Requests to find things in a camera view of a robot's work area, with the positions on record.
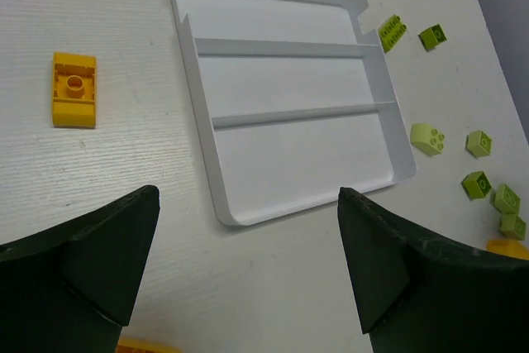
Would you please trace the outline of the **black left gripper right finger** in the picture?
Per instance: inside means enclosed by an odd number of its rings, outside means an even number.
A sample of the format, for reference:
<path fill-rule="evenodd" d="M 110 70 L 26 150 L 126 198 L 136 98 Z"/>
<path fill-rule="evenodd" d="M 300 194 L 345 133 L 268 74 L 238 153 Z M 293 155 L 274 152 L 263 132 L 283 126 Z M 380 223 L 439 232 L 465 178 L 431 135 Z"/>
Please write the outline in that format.
<path fill-rule="evenodd" d="M 528 263 L 451 240 L 342 188 L 337 217 L 376 352 L 525 352 Z"/>

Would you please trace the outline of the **yellow rounded lego piece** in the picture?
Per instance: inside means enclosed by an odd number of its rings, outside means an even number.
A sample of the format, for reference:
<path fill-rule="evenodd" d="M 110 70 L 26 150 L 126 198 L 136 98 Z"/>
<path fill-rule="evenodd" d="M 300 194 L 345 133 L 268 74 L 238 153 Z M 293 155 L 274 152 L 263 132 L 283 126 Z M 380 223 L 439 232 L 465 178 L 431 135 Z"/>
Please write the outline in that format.
<path fill-rule="evenodd" d="M 489 252 L 519 260 L 529 260 L 529 250 L 519 241 L 512 239 L 489 240 L 486 245 Z"/>

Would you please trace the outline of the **pale green 2x2 lego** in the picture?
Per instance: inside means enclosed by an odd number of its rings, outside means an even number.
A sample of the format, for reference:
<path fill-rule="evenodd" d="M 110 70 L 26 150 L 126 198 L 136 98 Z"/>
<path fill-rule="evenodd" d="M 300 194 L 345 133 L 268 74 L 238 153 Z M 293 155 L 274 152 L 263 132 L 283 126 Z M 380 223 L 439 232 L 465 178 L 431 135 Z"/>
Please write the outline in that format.
<path fill-rule="evenodd" d="M 472 131 L 467 135 L 465 149 L 475 158 L 490 156 L 492 139 L 482 130 Z"/>
<path fill-rule="evenodd" d="M 518 214 L 521 199 L 507 184 L 502 183 L 495 190 L 493 206 L 503 214 Z"/>

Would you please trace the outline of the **dark green 2x2 lego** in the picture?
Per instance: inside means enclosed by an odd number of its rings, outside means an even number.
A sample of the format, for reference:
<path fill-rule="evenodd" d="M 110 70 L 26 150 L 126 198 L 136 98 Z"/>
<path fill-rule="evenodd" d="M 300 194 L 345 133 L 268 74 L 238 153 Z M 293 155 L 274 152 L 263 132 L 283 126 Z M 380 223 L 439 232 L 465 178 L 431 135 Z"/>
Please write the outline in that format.
<path fill-rule="evenodd" d="M 425 51 L 431 51 L 439 44 L 447 41 L 446 34 L 440 24 L 428 27 L 420 32 L 418 37 Z"/>

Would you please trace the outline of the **pale green small lego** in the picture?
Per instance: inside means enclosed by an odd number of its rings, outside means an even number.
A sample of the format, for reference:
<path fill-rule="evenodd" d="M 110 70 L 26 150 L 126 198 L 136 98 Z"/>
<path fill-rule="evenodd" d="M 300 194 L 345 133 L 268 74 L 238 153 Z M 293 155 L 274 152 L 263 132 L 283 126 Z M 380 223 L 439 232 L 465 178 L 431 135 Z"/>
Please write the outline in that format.
<path fill-rule="evenodd" d="M 526 239 L 527 224 L 516 213 L 504 213 L 500 217 L 499 232 L 516 241 Z"/>

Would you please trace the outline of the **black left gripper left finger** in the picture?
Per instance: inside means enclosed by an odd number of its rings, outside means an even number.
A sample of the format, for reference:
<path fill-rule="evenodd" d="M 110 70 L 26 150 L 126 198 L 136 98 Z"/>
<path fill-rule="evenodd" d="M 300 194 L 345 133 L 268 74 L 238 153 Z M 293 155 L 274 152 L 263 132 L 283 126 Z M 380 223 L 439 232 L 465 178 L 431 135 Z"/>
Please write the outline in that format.
<path fill-rule="evenodd" d="M 3 352 L 113 352 L 129 325 L 160 214 L 143 186 L 1 246 Z"/>

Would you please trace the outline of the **white divided sorting tray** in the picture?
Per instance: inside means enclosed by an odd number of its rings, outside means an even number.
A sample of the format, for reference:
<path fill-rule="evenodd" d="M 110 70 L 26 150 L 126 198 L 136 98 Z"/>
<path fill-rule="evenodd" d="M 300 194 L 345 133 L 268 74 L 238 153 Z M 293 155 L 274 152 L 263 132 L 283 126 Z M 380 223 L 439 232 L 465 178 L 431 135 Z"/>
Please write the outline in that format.
<path fill-rule="evenodd" d="M 417 172 L 368 0 L 171 0 L 219 222 L 247 227 Z"/>

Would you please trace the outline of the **green 2x2 lego brick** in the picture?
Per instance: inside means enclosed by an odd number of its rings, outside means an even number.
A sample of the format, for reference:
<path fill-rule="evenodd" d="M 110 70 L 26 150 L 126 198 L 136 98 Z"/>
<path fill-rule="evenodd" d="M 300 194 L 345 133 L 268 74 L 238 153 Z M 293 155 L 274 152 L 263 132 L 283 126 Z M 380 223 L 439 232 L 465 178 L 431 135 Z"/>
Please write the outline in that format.
<path fill-rule="evenodd" d="M 492 190 L 492 185 L 482 170 L 466 175 L 461 185 L 469 200 L 486 198 Z"/>

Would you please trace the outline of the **yellow 2x4 lego brick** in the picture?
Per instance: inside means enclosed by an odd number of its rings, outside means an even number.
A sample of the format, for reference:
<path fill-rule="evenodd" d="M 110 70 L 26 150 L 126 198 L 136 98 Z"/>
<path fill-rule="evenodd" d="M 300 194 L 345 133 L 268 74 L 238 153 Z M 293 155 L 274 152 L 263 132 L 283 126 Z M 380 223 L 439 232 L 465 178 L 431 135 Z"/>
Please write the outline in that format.
<path fill-rule="evenodd" d="M 179 348 L 166 346 L 150 341 L 141 341 L 121 337 L 117 343 L 116 353 L 182 353 Z"/>

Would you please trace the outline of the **pale green sloped lego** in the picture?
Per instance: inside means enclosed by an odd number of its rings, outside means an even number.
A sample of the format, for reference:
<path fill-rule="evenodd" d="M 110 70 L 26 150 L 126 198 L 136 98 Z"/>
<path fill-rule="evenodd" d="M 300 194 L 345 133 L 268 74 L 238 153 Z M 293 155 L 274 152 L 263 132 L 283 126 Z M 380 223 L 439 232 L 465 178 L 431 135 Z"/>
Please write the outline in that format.
<path fill-rule="evenodd" d="M 439 155 L 445 147 L 446 136 L 426 123 L 412 124 L 410 142 L 428 156 Z"/>

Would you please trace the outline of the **lime 2x4 lego brick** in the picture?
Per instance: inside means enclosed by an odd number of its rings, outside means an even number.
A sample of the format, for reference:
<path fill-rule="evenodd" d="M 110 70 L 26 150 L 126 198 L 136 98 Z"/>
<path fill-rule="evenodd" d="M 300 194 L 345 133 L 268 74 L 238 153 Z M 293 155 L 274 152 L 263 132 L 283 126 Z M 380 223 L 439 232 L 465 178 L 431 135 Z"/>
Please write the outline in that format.
<path fill-rule="evenodd" d="M 393 14 L 378 28 L 379 39 L 384 53 L 388 53 L 407 32 L 407 26 L 399 15 Z"/>

